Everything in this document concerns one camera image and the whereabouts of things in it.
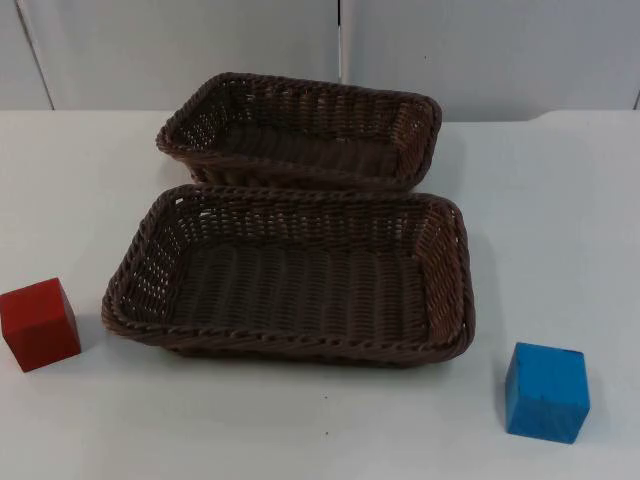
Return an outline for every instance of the red cube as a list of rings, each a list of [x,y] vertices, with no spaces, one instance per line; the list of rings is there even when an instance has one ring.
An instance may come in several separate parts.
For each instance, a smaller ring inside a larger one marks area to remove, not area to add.
[[[0,295],[0,318],[25,372],[80,353],[76,320],[57,278]]]

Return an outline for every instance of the blue cube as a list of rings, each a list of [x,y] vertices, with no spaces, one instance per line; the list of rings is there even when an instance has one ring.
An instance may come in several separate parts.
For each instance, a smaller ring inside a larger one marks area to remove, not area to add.
[[[517,343],[505,390],[507,432],[575,442],[590,408],[581,352]]]

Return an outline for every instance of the cube face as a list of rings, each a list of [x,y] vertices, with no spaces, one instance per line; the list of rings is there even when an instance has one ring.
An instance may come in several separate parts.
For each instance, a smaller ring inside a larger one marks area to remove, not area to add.
[[[518,343],[505,394],[509,433],[573,443],[590,408],[584,355]]]
[[[1,295],[0,317],[25,372],[80,353],[73,311],[57,278]]]

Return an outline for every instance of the white wall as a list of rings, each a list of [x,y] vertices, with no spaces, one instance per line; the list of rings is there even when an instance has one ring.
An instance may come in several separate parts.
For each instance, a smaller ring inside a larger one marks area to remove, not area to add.
[[[50,109],[13,0],[0,0],[0,109]]]
[[[337,80],[335,0],[20,3],[56,109],[175,109],[224,71]]]
[[[345,81],[423,92],[445,120],[632,109],[638,0],[342,0]]]

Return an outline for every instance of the wicker basket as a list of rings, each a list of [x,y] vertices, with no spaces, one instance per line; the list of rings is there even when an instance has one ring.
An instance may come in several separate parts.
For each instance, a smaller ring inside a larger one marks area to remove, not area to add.
[[[186,355],[439,362],[474,334],[465,228],[425,194],[183,186],[141,222],[102,316]]]
[[[438,104],[417,94],[225,73],[156,143],[196,182],[407,191],[431,164],[441,121]]]

